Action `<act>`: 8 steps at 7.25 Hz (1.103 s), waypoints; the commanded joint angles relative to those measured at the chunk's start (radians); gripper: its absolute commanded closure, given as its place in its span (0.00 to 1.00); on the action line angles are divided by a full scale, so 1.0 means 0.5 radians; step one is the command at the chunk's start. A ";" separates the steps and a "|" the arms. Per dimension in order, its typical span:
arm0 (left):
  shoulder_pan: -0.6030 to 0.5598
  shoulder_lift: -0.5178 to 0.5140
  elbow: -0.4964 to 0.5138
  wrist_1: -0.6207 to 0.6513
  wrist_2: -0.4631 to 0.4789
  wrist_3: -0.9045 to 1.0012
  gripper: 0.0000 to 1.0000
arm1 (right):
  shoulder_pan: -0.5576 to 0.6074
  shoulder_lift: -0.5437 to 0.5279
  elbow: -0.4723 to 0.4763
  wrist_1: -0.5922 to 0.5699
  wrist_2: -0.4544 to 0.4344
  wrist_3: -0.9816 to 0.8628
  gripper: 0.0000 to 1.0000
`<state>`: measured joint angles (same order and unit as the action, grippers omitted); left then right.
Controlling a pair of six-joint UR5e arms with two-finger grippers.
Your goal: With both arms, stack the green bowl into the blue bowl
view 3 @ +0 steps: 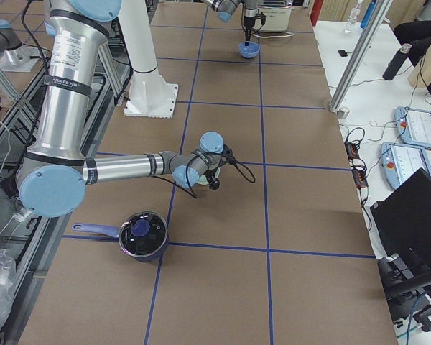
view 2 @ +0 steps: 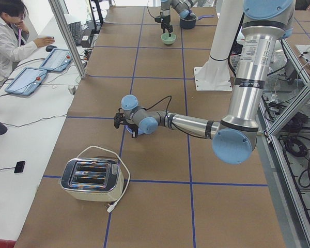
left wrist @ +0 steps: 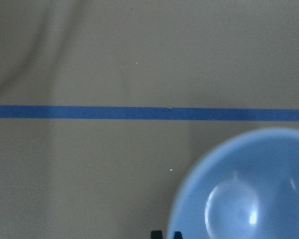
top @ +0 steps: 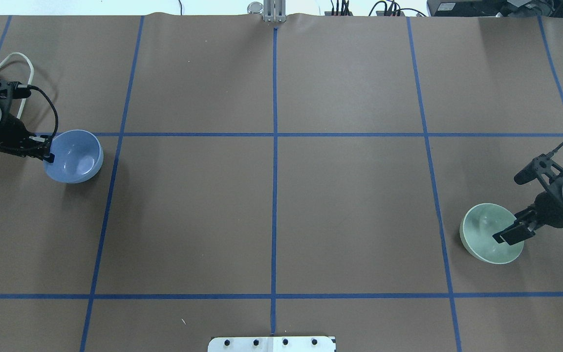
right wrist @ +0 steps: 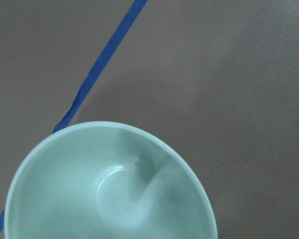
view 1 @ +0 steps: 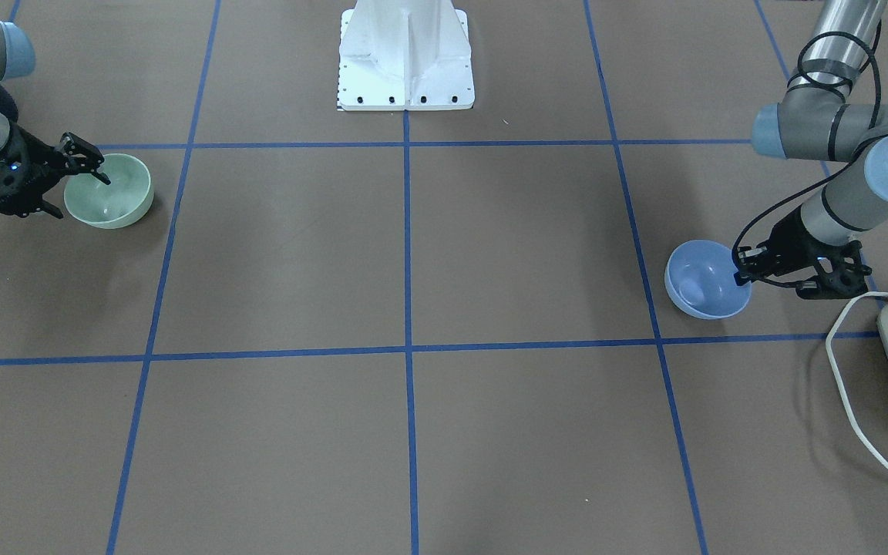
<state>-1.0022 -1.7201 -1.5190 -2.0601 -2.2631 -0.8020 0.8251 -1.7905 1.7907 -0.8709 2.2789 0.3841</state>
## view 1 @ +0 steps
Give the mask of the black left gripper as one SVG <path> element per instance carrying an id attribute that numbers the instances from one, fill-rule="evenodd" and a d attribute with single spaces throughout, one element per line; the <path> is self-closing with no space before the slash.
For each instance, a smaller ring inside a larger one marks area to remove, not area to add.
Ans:
<path id="1" fill-rule="evenodd" d="M 752 260 L 752 273 L 736 271 L 737 287 L 755 281 L 793 289 L 805 300 L 857 298 L 867 294 L 873 269 L 863 263 L 861 242 L 843 239 L 841 245 L 824 243 L 807 231 L 797 207 L 772 228 L 757 247 L 740 246 L 737 260 Z"/>

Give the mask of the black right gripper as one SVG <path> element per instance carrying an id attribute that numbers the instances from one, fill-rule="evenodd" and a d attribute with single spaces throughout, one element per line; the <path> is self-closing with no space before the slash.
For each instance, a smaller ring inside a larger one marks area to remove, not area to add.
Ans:
<path id="1" fill-rule="evenodd" d="M 60 149 L 11 123 L 9 136 L 0 148 L 0 214 L 28 217 L 43 212 L 63 218 L 59 207 L 45 194 L 67 176 L 90 175 L 105 185 L 112 180 L 103 172 L 105 158 L 94 144 L 74 133 L 63 133 Z"/>

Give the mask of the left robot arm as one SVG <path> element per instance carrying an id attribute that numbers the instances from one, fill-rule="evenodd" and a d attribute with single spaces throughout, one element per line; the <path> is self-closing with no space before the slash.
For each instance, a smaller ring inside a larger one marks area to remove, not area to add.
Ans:
<path id="1" fill-rule="evenodd" d="M 801 190 L 803 203 L 754 247 L 734 242 L 734 280 L 792 289 L 806 300 L 858 298 L 873 273 L 860 236 L 888 220 L 888 104 L 873 42 L 883 1 L 828 1 L 797 56 L 782 101 L 752 127 L 758 154 L 838 162 Z"/>

